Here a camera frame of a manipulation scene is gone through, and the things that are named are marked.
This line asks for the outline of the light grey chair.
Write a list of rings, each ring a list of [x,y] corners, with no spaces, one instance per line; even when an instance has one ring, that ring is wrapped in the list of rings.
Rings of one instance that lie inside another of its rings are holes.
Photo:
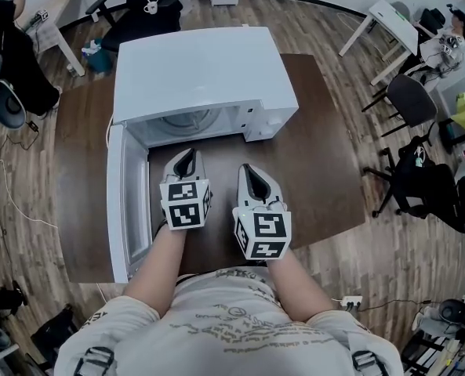
[[[406,4],[403,2],[392,2],[391,5],[395,9],[400,10],[408,18],[408,21],[410,21],[410,10]]]

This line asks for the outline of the black high-back chair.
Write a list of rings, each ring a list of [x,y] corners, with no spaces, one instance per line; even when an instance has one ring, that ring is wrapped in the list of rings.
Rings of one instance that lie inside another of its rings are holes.
[[[424,9],[418,23],[429,32],[437,34],[445,27],[445,16],[438,9]]]

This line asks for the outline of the person's right forearm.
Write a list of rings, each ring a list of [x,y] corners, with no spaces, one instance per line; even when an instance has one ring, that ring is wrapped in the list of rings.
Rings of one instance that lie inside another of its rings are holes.
[[[334,309],[332,300],[291,250],[281,259],[267,261],[267,268],[282,308],[292,320],[307,322],[315,315]]]

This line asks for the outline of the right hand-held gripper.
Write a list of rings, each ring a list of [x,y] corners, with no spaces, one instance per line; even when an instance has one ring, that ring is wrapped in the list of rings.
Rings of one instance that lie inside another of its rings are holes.
[[[238,170],[238,207],[232,211],[234,235],[250,261],[282,259],[292,240],[292,216],[279,184],[251,164]]]

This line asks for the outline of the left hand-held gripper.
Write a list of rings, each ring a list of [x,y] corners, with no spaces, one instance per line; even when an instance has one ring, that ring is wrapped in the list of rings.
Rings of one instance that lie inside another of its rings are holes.
[[[193,170],[193,180],[182,180]],[[164,168],[160,183],[161,206],[171,230],[189,230],[205,225],[211,207],[212,192],[206,179],[200,150],[186,149],[174,156]]]

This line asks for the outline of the light wooden desk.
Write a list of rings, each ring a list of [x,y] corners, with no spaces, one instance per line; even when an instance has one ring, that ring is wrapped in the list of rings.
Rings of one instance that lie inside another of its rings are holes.
[[[73,0],[46,0],[35,8],[26,8],[16,23],[20,25],[33,40],[34,50],[37,55],[57,46],[67,59],[67,62],[71,63],[75,68],[78,76],[83,77],[85,75],[85,69],[66,42],[59,25],[65,11],[72,6],[72,2]],[[48,20],[31,25],[29,23],[30,19],[40,9],[46,9],[48,11]]]

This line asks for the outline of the white microwave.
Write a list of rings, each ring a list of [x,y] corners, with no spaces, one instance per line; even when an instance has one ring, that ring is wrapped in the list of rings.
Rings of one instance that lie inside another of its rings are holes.
[[[124,42],[107,129],[107,229],[114,281],[126,283],[152,243],[149,152],[241,134],[271,139],[299,104],[266,27],[178,31]],[[206,129],[180,131],[164,116],[217,109]]]

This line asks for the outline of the teal waste bin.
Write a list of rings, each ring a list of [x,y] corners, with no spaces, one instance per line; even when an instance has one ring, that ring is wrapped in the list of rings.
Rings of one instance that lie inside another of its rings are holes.
[[[108,72],[112,69],[111,58],[106,50],[101,47],[101,38],[95,38],[82,47],[82,55],[89,67],[97,73]]]

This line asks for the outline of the dark grey plain chair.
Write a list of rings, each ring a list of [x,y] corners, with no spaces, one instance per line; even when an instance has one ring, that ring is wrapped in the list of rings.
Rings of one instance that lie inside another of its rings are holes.
[[[424,86],[405,74],[395,76],[387,87],[383,87],[375,93],[372,102],[365,106],[361,112],[366,112],[386,98],[390,100],[391,105],[396,109],[396,113],[391,115],[391,118],[399,115],[403,123],[385,132],[382,137],[389,136],[403,128],[414,128],[433,121],[438,113],[435,102]]]

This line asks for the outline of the person's beige printed shirt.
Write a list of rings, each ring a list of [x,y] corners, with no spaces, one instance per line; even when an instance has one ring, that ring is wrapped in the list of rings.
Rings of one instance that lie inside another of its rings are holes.
[[[350,313],[291,320],[266,269],[236,267],[179,284],[163,317],[134,298],[113,298],[60,347],[54,374],[362,376],[353,356],[363,352],[378,376],[403,376],[395,346]]]

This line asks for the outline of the small white table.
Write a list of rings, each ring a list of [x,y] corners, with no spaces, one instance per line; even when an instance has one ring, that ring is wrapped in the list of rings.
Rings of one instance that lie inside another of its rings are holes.
[[[385,77],[399,67],[410,54],[417,53],[418,31],[414,26],[404,18],[391,4],[384,0],[379,0],[369,8],[367,16],[358,25],[357,29],[349,37],[345,45],[339,51],[340,56],[344,56],[348,49],[357,41],[371,22],[376,21],[384,27],[404,49],[403,53],[392,61],[384,70],[375,76],[370,84],[375,86]]]

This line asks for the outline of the black mesh office chair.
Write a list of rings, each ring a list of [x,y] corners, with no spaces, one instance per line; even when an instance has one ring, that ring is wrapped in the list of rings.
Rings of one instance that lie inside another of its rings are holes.
[[[101,41],[101,47],[110,52],[117,53],[124,42],[180,30],[180,0],[126,0],[127,11],[117,20],[106,1],[96,0],[85,13],[99,12],[111,25]]]

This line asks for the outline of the person's left forearm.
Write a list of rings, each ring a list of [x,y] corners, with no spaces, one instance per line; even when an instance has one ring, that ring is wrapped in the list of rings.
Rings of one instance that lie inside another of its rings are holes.
[[[173,301],[186,236],[186,230],[164,225],[123,295],[143,302],[163,317]]]

